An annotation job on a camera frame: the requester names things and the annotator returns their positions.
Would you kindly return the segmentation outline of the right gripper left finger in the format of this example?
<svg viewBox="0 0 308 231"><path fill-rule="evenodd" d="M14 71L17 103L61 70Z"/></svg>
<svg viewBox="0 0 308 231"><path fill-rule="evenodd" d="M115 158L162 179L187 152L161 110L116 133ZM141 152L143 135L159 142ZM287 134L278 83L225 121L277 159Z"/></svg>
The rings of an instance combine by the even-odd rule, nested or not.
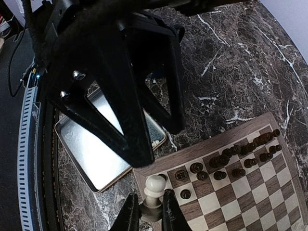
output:
<svg viewBox="0 0 308 231"><path fill-rule="evenodd" d="M109 231L138 231L139 201L135 193L129 193Z"/></svg>

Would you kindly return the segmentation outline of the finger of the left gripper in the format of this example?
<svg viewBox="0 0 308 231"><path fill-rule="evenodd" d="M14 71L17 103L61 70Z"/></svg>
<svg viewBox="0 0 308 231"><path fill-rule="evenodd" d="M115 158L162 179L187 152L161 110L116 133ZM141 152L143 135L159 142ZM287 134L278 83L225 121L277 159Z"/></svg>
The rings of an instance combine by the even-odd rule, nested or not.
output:
<svg viewBox="0 0 308 231"><path fill-rule="evenodd" d="M132 167L154 162L125 42L116 26L74 40L52 62L50 102Z"/></svg>
<svg viewBox="0 0 308 231"><path fill-rule="evenodd" d="M130 26L125 29L125 41L143 109L169 133L179 133L184 129L185 118L182 95L183 68L176 30L170 26ZM166 80L168 110L145 84L149 74L156 74Z"/></svg>

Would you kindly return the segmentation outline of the metal tray wooden rim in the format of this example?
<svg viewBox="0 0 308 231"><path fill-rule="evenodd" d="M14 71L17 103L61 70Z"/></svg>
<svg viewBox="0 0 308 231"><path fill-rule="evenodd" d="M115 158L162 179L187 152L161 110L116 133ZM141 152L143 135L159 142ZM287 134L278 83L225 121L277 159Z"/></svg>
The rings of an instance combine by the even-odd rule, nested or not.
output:
<svg viewBox="0 0 308 231"><path fill-rule="evenodd" d="M89 100L111 124L123 133L122 128L102 91L98 88L89 95ZM166 141L164 130L144 111L151 142ZM101 193L131 171L132 167L110 149L97 136L78 123L64 116L55 125L55 131L65 151L73 161L90 190Z"/></svg>

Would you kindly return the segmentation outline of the wooden chess board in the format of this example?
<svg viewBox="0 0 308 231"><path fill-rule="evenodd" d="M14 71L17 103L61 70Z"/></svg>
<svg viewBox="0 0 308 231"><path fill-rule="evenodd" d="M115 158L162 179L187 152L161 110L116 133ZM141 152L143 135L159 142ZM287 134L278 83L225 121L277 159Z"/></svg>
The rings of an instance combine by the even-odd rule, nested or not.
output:
<svg viewBox="0 0 308 231"><path fill-rule="evenodd" d="M226 166L213 157L278 129L272 113L133 170L140 192L162 174L193 231L296 231L308 227L308 209L295 162L282 136Z"/></svg>

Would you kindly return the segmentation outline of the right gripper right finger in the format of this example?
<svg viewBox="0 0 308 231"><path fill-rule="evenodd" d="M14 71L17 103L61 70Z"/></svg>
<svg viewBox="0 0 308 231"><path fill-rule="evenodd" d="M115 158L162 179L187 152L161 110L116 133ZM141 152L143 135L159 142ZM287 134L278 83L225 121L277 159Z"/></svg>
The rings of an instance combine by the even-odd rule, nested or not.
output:
<svg viewBox="0 0 308 231"><path fill-rule="evenodd" d="M165 190L162 209L162 231L192 231L180 209L173 190Z"/></svg>

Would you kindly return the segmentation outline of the white chess pawn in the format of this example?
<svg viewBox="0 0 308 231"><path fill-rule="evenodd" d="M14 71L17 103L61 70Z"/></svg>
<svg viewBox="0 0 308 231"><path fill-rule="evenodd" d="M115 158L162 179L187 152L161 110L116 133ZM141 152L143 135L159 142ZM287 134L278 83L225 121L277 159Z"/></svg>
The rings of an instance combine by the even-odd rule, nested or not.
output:
<svg viewBox="0 0 308 231"><path fill-rule="evenodd" d="M141 220L145 222L157 222L162 217L162 202L160 198L165 193L166 179L161 175L150 176L145 183L142 203L139 204Z"/></svg>

